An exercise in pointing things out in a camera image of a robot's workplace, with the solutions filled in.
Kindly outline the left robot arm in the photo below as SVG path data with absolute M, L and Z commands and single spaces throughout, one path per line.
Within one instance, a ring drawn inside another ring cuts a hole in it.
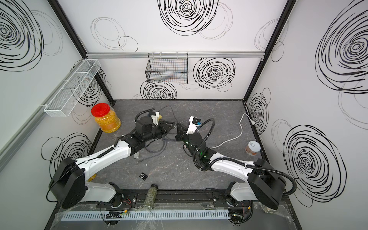
M 49 189 L 63 209 L 83 202 L 100 202 L 112 208 L 124 202 L 122 190 L 114 183 L 99 184 L 89 179 L 113 163 L 133 156 L 146 147 L 148 141 L 164 138 L 176 123 L 165 121 L 160 115 L 135 119 L 135 128 L 116 139 L 114 145 L 87 157 L 67 158 L 58 166 Z

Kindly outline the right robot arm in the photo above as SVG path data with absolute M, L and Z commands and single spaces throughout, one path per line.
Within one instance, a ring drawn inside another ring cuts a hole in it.
M 241 161 L 207 147 L 206 141 L 215 127 L 214 119 L 201 122 L 191 117 L 188 126 L 177 123 L 176 127 L 175 139 L 190 152 L 198 170 L 226 173 L 241 180 L 229 185 L 226 191 L 229 202 L 258 201 L 268 208 L 278 209 L 282 198 L 296 192 L 296 180 L 274 169 L 267 161 Z

